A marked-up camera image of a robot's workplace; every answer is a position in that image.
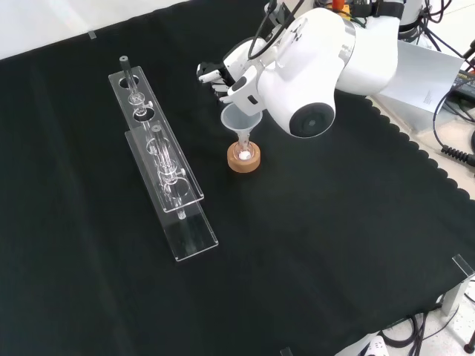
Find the black tablecloth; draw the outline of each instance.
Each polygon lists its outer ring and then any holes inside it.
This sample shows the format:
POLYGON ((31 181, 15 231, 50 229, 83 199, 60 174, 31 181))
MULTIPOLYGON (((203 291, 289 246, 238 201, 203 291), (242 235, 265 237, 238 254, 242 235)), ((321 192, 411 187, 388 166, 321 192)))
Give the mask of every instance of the black tablecloth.
POLYGON ((334 355, 475 266, 475 206, 368 100, 332 130, 266 114, 262 164, 195 79, 252 36, 266 1, 194 0, 0 62, 0 353, 334 355), (205 194, 218 248, 176 264, 108 83, 141 65, 205 194))

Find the test tube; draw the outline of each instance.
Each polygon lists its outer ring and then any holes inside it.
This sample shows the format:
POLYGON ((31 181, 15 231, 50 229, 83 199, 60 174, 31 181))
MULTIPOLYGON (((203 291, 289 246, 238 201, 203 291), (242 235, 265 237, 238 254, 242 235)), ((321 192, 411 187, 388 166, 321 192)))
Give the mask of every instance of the test tube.
POLYGON ((134 75, 132 74, 131 64, 127 56, 122 56, 119 59, 120 66, 124 71, 125 80, 127 81, 128 89, 131 94, 128 96, 128 101, 135 107, 134 114, 138 116, 145 116, 147 108, 145 107, 145 95, 139 92, 137 84, 135 83, 134 75))

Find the electrical cable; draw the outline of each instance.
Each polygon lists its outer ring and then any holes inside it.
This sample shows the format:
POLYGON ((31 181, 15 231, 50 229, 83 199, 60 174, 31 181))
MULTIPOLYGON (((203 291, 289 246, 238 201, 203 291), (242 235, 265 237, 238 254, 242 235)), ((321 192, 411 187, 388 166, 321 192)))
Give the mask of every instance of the electrical cable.
POLYGON ((468 118, 468 117, 463 116, 459 111, 457 111, 457 110, 456 110, 452 105, 450 105, 448 102, 445 102, 444 105, 447 106, 447 107, 452 111, 452 113, 454 113, 454 114, 457 115, 457 116, 460 116, 460 117, 461 117, 462 119, 464 119, 465 121, 467 121, 467 122, 475 122, 475 120, 472 120, 472 119, 470 119, 470 118, 468 118))
POLYGON ((457 313, 459 312, 459 307, 460 307, 460 306, 457 307, 457 310, 455 311, 455 313, 453 313, 452 317, 448 320, 448 322, 445 323, 445 325, 444 325, 439 331, 434 332, 433 334, 430 334, 430 335, 427 336, 427 337, 424 337, 422 340, 423 340, 423 341, 424 341, 424 340, 427 340, 429 337, 435 336, 435 335, 437 335, 438 333, 440 333, 442 330, 444 330, 444 329, 448 326, 448 324, 451 323, 452 319, 454 319, 455 316, 457 315, 457 313))
POLYGON ((467 115, 467 117, 469 118, 469 121, 475 122, 474 117, 468 112, 467 109, 465 109, 461 99, 458 100, 457 104, 458 104, 460 110, 462 110, 464 112, 464 114, 467 115))
POLYGON ((416 339, 414 340, 414 345, 410 349, 408 356, 419 356, 422 348, 422 341, 424 341, 425 325, 427 322, 429 313, 425 312, 422 318, 422 325, 417 333, 416 339))
POLYGON ((277 3, 275 0, 272 1, 272 7, 271 7, 271 4, 269 3, 269 6, 267 7, 266 15, 264 19, 262 20, 261 25, 259 25, 258 31, 256 32, 254 38, 252 39, 251 47, 249 48, 249 52, 247 53, 247 57, 249 60, 256 59, 259 56, 262 56, 275 43, 275 41, 277 41, 277 39, 283 33, 283 31, 287 29, 289 24, 295 19, 295 14, 297 13, 298 9, 300 9, 304 1, 305 0, 298 1, 296 6, 294 7, 294 10, 292 10, 289 17, 285 20, 284 24, 281 25, 281 28, 278 29, 275 35, 266 43, 264 47, 261 48, 261 50, 259 50, 259 52, 257 52, 256 54, 252 54, 252 51, 254 50, 255 42, 258 40, 258 37, 262 32, 264 24, 269 19, 271 12, 275 9, 275 6, 277 6, 277 3))
POLYGON ((437 44, 436 40, 433 39, 432 35, 430 34, 430 32, 428 31, 427 28, 425 29, 424 33, 425 33, 425 35, 427 36, 427 38, 429 39, 429 41, 432 42, 432 45, 437 49, 437 51, 442 52, 442 51, 440 50, 440 47, 439 47, 439 45, 437 44))
POLYGON ((447 4, 444 6, 444 7, 441 7, 441 9, 439 11, 437 11, 436 13, 431 13, 431 16, 435 16, 435 15, 440 15, 440 13, 443 13, 444 11, 447 10, 447 8, 452 4, 452 0, 448 0, 447 4))
POLYGON ((386 336, 383 331, 380 331, 378 333, 378 335, 380 335, 383 338, 384 343, 386 345, 394 347, 396 349, 402 349, 403 347, 409 346, 411 343, 414 342, 418 334, 418 325, 417 325, 416 317, 414 315, 411 315, 407 317, 406 319, 402 320, 402 322, 406 320, 410 320, 411 326, 413 327, 413 331, 410 333, 410 336, 406 340, 393 340, 393 339, 390 339, 388 336, 386 336))
POLYGON ((467 297, 468 300, 470 300, 472 303, 475 303, 475 300, 470 298, 470 296, 467 293, 464 293, 464 295, 467 297))
POLYGON ((467 299, 470 300, 472 303, 475 303, 475 300, 470 298, 470 296, 467 293, 464 293, 463 295, 465 295, 467 297, 467 299))
POLYGON ((436 110, 433 113, 433 118, 432 118, 432 130, 433 130, 433 135, 436 137, 437 142, 442 146, 441 152, 443 154, 447 154, 448 156, 451 156, 455 159, 458 159, 460 162, 467 163, 468 165, 471 165, 472 167, 475 167, 475 154, 467 154, 463 151, 459 151, 455 148, 452 148, 450 146, 444 145, 442 141, 439 138, 439 135, 437 134, 436 130, 436 118, 437 118, 437 113, 439 112, 440 106, 442 103, 447 99, 450 93, 452 91, 462 87, 463 85, 474 82, 475 78, 473 79, 468 79, 463 81, 462 83, 459 83, 457 85, 454 85, 443 97, 440 99, 439 104, 437 104, 436 110))
POLYGON ((475 67, 467 60, 463 57, 463 55, 461 53, 459 53, 458 50, 456 50, 455 48, 451 47, 447 42, 445 42, 444 40, 442 40, 440 37, 438 37, 432 30, 430 30, 429 28, 427 28, 427 32, 430 33, 431 36, 435 37, 436 39, 438 39, 444 46, 446 46, 449 50, 451 50, 452 52, 454 52, 457 56, 459 56, 460 58, 463 58, 463 60, 465 62, 467 62, 467 64, 470 66, 470 68, 474 69, 475 70, 475 67))

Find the robot finger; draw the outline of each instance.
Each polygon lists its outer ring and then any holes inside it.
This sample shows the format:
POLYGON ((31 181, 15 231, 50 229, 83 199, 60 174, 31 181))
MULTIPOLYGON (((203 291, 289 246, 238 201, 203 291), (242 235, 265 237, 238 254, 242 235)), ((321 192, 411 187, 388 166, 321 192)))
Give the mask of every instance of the robot finger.
POLYGON ((222 102, 223 104, 229 104, 230 102, 232 102, 232 100, 229 96, 223 96, 222 98, 220 98, 220 102, 222 102))
POLYGON ((221 73, 219 70, 213 70, 210 73, 198 77, 198 80, 202 83, 214 82, 218 79, 221 79, 221 73))
POLYGON ((225 84, 214 84, 214 83, 212 85, 212 88, 217 93, 227 93, 229 89, 229 87, 225 84))

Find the orange object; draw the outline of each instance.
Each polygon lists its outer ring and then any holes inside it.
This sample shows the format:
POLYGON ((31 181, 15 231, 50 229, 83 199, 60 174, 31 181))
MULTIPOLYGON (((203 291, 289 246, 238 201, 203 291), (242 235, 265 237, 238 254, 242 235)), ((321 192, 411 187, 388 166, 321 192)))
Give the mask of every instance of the orange object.
POLYGON ((228 165, 234 172, 250 173, 252 171, 255 171, 259 167, 261 163, 261 150, 259 146, 257 146, 255 143, 253 142, 250 142, 250 143, 254 146, 254 156, 247 161, 241 161, 240 159, 237 159, 235 157, 233 150, 237 142, 229 146, 228 165))
POLYGON ((344 0, 333 0, 332 8, 335 10, 343 10, 344 0))

